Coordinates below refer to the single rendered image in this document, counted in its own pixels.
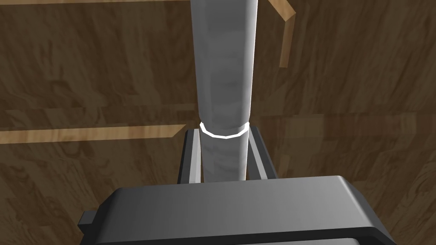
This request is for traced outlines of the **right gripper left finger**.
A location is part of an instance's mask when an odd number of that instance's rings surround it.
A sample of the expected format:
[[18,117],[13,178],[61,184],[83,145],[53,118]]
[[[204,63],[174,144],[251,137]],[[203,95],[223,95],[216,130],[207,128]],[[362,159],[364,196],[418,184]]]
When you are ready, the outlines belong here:
[[187,129],[184,136],[178,184],[201,182],[201,141],[200,131]]

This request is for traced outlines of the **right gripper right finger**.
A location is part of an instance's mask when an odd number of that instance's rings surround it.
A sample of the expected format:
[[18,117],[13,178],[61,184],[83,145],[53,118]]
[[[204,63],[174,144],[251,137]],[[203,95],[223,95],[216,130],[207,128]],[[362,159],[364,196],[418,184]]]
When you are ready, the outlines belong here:
[[278,178],[264,140],[256,126],[250,126],[249,130],[247,172],[250,180]]

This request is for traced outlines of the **grey bar handle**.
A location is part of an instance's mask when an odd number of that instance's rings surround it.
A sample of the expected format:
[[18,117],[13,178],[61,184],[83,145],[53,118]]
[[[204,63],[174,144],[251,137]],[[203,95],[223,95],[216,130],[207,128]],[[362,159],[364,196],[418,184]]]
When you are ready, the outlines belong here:
[[258,0],[190,0],[204,182],[246,179]]

